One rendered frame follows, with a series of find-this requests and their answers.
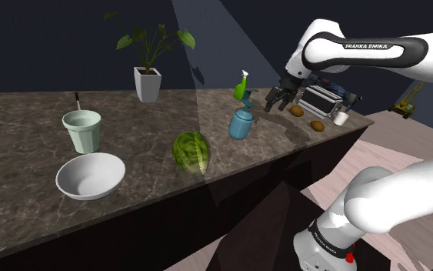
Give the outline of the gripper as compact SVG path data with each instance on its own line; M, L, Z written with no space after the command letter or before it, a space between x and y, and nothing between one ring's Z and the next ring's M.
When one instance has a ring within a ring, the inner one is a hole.
M283 111L285 106L292 102L298 93L298 89L303 85L305 79L297 78L289 73L284 73L280 79L280 88L272 87L270 92L266 95L266 106L265 111L269 112L272 106L279 100L281 100L278 106L279 111Z

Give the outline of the green spray bottle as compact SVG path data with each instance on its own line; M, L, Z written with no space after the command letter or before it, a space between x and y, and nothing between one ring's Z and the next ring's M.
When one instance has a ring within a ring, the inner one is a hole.
M245 70L242 70L241 72L242 72L241 82L235 86L235 90L233 93L233 97L238 101L241 101L243 99L246 90L246 82L248 76L248 73Z

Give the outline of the silver black toaster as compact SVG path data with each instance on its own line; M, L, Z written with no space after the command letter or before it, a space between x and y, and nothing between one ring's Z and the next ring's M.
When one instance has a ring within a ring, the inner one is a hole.
M311 114L324 119L331 118L341 109L342 97L329 92L317 85L310 85L305 88L298 105Z

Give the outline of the blue spray bottle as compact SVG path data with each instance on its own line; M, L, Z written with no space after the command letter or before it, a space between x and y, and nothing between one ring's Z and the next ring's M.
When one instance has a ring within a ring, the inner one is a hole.
M258 92L257 89L247 89L242 96L241 102L244 107L235 111L228 127L228 134L236 140L243 140L249 134L254 117L251 113L253 103L249 98L253 92Z

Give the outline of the blue power drill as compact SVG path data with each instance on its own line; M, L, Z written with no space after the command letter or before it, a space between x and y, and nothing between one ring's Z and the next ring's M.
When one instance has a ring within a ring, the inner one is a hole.
M349 111L355 103L363 99L362 96L356 95L354 93L350 93L346 91L344 88L342 88L340 85L330 82L327 79L317 79L316 84L321 86L323 89L326 89L329 92L332 92L342 97L343 100L348 103L345 109L346 112Z

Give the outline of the white mug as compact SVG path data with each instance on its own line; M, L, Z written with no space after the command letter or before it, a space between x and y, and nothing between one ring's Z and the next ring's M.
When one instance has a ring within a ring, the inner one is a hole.
M332 119L333 123L338 126L342 126L345 124L347 119L349 118L349 114L346 112L337 112Z

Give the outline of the green lettuce head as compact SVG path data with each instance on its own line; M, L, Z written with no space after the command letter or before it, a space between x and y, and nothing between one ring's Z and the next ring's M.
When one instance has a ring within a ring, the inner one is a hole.
M178 168L194 176L203 176L210 163L209 146L197 131L186 131L176 137L172 146L173 159Z

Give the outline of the yellow toy crane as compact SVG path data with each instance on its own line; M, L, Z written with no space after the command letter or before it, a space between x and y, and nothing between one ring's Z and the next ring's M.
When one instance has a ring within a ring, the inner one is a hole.
M412 99L419 92L425 82L418 82L415 87L397 104L388 107L389 112L395 112L402 116L403 119L409 119L413 115L415 105L411 103Z

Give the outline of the green plant in white pot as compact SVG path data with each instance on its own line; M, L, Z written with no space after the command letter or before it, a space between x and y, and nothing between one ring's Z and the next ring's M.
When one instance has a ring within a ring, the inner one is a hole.
M116 50L131 47L135 50L142 67L134 67L135 89L141 102L156 102L162 83L162 74L153 67L153 63L163 52L171 51L175 43L195 48L195 38L186 28L170 34L165 25L159 24L152 37L142 28L136 27L132 32L125 31L118 12L105 14L103 21L114 18L124 35L118 40Z

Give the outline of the pale green cup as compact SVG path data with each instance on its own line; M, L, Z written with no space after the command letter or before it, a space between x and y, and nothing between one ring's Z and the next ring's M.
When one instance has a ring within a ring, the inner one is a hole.
M90 110L77 110L62 117L77 153L88 154L99 149L101 120L97 112Z

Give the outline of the white bowl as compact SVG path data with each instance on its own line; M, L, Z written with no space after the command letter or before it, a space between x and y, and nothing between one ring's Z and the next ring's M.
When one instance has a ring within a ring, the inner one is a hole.
M57 172L55 184L72 199L89 201L113 192L125 176L125 164L112 154L95 152L66 162Z

